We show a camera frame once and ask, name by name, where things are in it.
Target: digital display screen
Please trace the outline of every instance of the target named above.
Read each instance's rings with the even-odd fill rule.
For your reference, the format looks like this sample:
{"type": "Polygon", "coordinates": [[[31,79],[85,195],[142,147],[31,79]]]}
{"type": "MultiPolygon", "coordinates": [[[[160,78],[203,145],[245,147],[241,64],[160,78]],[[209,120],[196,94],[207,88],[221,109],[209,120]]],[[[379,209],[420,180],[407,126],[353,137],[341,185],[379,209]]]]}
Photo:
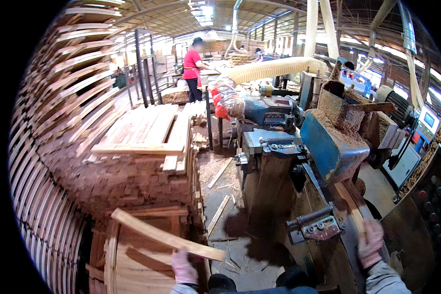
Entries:
{"type": "Polygon", "coordinates": [[[430,126],[433,127],[435,123],[435,118],[433,118],[429,113],[425,113],[424,121],[430,126]]]}

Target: bolt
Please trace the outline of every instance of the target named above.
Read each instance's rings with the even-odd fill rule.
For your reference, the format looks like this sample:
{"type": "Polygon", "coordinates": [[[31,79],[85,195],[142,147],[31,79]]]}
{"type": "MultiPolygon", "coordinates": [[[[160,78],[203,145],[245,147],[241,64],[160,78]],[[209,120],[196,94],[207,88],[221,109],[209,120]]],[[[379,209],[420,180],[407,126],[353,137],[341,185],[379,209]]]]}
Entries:
{"type": "Polygon", "coordinates": [[[323,229],[325,229],[325,224],[323,223],[323,222],[318,222],[317,223],[317,228],[319,229],[319,230],[323,230],[323,229]]]}

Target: wooden board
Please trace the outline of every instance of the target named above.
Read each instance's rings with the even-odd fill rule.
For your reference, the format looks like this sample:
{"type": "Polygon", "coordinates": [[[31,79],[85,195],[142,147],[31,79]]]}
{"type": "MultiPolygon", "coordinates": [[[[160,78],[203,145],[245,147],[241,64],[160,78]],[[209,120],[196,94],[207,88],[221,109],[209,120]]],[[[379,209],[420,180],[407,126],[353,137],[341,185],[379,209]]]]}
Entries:
{"type": "Polygon", "coordinates": [[[109,144],[94,145],[92,152],[96,153],[114,153],[114,154],[162,154],[162,155],[180,155],[182,154],[184,145],[182,144],[109,144]]]}
{"type": "Polygon", "coordinates": [[[127,226],[135,232],[146,236],[158,242],[164,244],[170,248],[180,250],[181,248],[187,248],[188,252],[196,256],[201,256],[211,260],[217,260],[223,262],[225,259],[225,251],[211,248],[202,244],[194,243],[192,241],[177,237],[170,233],[164,232],[148,223],[138,220],[131,216],[122,209],[117,208],[111,218],[117,220],[122,225],[127,226]]]}

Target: glove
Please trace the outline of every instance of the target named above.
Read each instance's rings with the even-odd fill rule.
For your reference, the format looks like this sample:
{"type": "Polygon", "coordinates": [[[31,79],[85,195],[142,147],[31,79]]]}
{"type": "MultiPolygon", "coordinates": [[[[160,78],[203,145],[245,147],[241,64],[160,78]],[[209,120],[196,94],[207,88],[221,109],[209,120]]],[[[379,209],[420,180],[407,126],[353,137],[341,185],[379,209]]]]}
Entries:
{"type": "Polygon", "coordinates": [[[358,257],[366,269],[382,260],[378,251],[383,244],[384,231],[376,220],[365,220],[363,225],[366,231],[359,235],[358,257]]]}
{"type": "Polygon", "coordinates": [[[177,284],[199,285],[197,281],[197,271],[188,261],[188,251],[186,248],[181,248],[178,252],[172,254],[171,267],[175,273],[177,284]]]}

